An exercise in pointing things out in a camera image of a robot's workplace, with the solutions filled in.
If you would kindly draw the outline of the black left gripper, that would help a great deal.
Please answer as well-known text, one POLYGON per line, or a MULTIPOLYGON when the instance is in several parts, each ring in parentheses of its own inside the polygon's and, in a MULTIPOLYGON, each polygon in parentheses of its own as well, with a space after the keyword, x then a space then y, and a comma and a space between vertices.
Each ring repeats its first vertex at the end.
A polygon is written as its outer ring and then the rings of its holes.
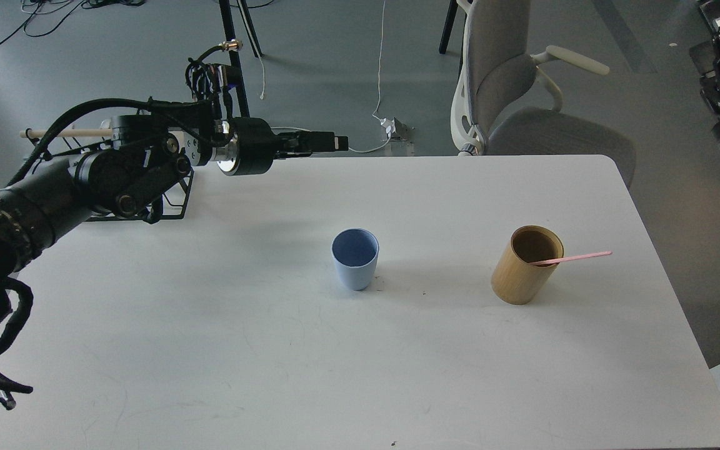
POLYGON ((281 139, 262 119, 233 117, 228 123, 226 153, 216 162, 226 176, 264 174, 275 159, 308 158, 312 152, 349 151, 348 137, 334 132, 283 132, 281 139))

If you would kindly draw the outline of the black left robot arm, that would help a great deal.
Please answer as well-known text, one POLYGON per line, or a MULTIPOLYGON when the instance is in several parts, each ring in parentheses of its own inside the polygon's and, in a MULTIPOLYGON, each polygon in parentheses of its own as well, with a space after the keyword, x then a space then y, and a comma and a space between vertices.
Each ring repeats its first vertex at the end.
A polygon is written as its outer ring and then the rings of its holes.
MULTIPOLYGON (((191 102, 95 99, 74 106, 40 136, 34 150, 0 190, 0 355, 31 315, 31 288, 15 278, 58 239, 93 216, 156 223, 163 196, 185 187, 195 166, 210 162, 227 176, 262 174, 277 159, 348 151, 348 138, 326 131, 275 133, 262 119, 235 117, 232 89, 242 72, 206 63, 240 42, 222 42, 189 59, 191 102)), ((31 386, 0 373, 0 404, 31 386)))

